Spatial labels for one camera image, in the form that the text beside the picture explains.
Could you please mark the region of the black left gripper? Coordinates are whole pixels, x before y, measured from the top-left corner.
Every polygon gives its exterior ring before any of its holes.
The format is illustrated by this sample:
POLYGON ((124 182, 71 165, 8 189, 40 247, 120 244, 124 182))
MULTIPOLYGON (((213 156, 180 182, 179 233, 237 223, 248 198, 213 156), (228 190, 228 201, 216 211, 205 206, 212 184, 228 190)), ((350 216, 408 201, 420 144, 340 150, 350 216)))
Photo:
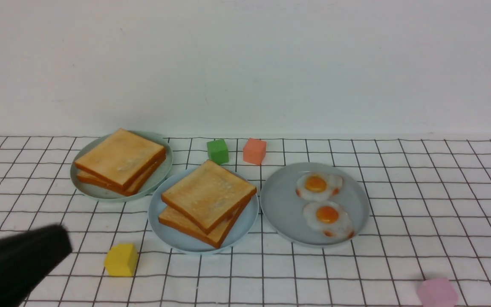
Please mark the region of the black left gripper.
POLYGON ((64 226, 48 225, 0 239, 0 307, 18 307, 70 253, 64 226))

